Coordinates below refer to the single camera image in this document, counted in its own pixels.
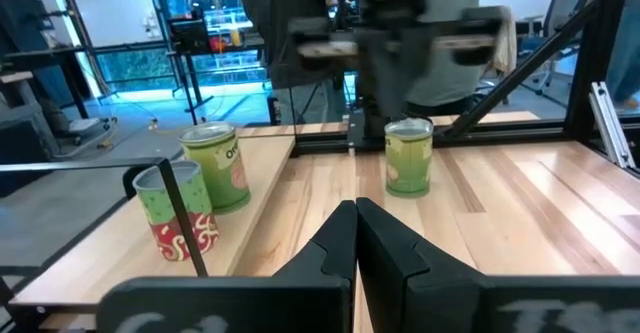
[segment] wooden tabletop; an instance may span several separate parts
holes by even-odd
[[[280,172],[293,137],[240,139],[251,201],[216,216],[220,238],[203,254],[210,275],[233,273]],[[191,260],[169,262],[158,248],[142,204],[134,198],[11,301],[18,305],[90,306],[117,284],[141,276],[195,276]]]
[[[382,154],[290,159],[234,274],[272,275],[359,196],[486,274],[640,274],[640,181],[579,143],[436,149],[431,174],[427,196],[402,199]],[[360,284],[356,297],[355,332],[372,332]]]
[[[435,125],[450,125],[458,116],[440,116],[433,117],[433,123]],[[538,120],[538,116],[535,114],[522,111],[522,112],[506,112],[506,113],[491,113],[486,115],[480,124],[482,123],[499,123],[499,122],[521,122]],[[240,137],[266,137],[266,136],[278,136],[278,135],[294,135],[294,134],[313,134],[313,133],[336,133],[346,132],[348,122],[337,123],[320,123],[320,124],[303,124],[298,126],[273,126],[273,127],[253,127],[238,129],[238,135]]]

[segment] person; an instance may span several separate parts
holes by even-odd
[[[328,15],[326,0],[242,0],[245,13],[265,41],[264,58],[282,124],[341,121],[346,111],[342,87],[334,84],[341,70],[332,63],[307,70],[289,40],[293,18]]]
[[[429,11],[421,17],[427,22],[460,19],[462,10],[475,8],[480,0],[427,0]],[[405,113],[409,116],[431,117],[457,115],[471,110],[473,94],[484,66],[460,66],[451,52],[442,49],[432,51],[427,74],[419,78],[411,88]]]
[[[637,109],[640,89],[640,0],[626,0],[611,52],[607,88],[614,106]]]

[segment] chair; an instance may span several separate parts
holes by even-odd
[[[564,24],[580,9],[582,9],[587,3],[587,0],[551,0],[551,5],[544,16],[544,22],[542,23],[542,35],[536,35],[534,33],[534,24],[537,23],[542,16],[528,17],[524,21],[529,23],[529,34],[526,38],[522,39],[520,47],[518,49],[518,60],[525,60],[533,52],[535,52],[547,39],[552,37],[558,32]],[[580,50],[580,40],[582,32],[578,33],[574,39],[567,44],[567,46],[552,56],[547,66],[542,72],[533,74],[530,79],[534,86],[530,86],[522,83],[521,86],[536,93],[540,96],[546,96],[544,90],[551,85],[551,82],[555,75],[555,68],[558,61],[577,54]]]

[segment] gray shirt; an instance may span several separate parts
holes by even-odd
[[[464,8],[478,7],[480,0],[427,0],[428,13],[423,21],[460,19]],[[451,52],[435,50],[428,75],[418,79],[407,100],[422,106],[438,106],[455,102],[474,93],[484,67],[457,65]]]

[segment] green and red can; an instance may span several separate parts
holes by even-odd
[[[429,192],[433,123],[405,119],[385,126],[387,192],[417,198]]]
[[[223,122],[200,124],[180,136],[185,156],[202,166],[214,214],[232,212],[251,200],[235,128]]]
[[[188,160],[172,162],[171,168],[187,209],[198,249],[201,253],[205,253],[218,239],[218,227],[213,216],[211,201],[204,187],[202,169],[197,162]],[[191,255],[162,181],[160,170],[152,167],[142,171],[133,180],[133,186],[142,201],[147,221],[162,256],[170,261],[190,258]]]

